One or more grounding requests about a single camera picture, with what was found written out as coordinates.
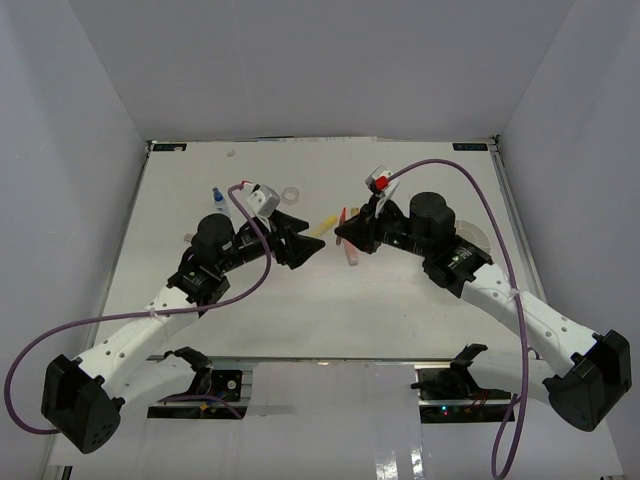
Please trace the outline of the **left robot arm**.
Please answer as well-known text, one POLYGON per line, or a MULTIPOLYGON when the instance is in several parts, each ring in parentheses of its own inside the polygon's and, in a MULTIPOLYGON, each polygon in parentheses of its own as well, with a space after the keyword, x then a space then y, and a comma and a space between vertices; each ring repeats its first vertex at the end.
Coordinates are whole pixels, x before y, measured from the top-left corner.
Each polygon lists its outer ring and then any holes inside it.
POLYGON ((250 218, 235 229, 223 214, 198 224, 177 271, 141 312, 102 343, 47 366, 41 412, 81 453, 101 448, 116 432, 123 412, 147 407, 176 392, 199 399, 211 387, 208 358, 177 349, 149 362, 160 347, 214 307, 232 304, 224 295, 229 272, 259 258, 290 269, 302 266, 325 243, 305 235, 308 223, 274 211, 265 222, 250 218))

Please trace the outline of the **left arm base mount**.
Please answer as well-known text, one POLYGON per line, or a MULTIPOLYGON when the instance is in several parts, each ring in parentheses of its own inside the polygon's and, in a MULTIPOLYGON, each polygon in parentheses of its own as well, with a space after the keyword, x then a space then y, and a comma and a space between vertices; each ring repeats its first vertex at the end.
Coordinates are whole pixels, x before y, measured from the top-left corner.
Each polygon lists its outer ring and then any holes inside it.
POLYGON ((189 365, 190 384, 170 395, 172 401, 159 401, 147 410, 149 419, 242 420, 252 392, 253 366, 238 360, 204 360, 204 355, 184 347, 166 351, 150 360, 178 360, 189 365))

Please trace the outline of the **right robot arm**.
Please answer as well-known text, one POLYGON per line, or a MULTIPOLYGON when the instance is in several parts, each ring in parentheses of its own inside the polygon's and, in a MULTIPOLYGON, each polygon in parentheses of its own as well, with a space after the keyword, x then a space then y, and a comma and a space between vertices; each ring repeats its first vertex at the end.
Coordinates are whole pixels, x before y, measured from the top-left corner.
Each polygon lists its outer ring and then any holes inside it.
POLYGON ((483 344, 470 344, 447 370, 420 374, 413 389, 459 399, 484 390, 515 393, 527 371, 527 396, 584 432, 593 431, 629 391, 628 340, 614 330, 601 335, 513 288, 487 252, 457 234, 455 213, 441 195, 414 195, 407 214, 392 201, 379 207, 372 198, 335 233, 367 254, 388 245, 421 257, 435 285, 490 315, 540 355, 491 353, 483 344))

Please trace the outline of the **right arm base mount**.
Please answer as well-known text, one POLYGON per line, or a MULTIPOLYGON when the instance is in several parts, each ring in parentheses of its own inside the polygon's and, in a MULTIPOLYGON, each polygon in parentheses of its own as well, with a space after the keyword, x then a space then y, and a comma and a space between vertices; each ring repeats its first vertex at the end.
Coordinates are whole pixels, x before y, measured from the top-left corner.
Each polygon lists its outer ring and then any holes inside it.
POLYGON ((486 345, 471 344, 442 366, 416 365, 416 380, 410 388, 419 398, 423 425, 500 423, 511 394, 498 389, 481 388, 472 379, 469 367, 488 350, 486 345))

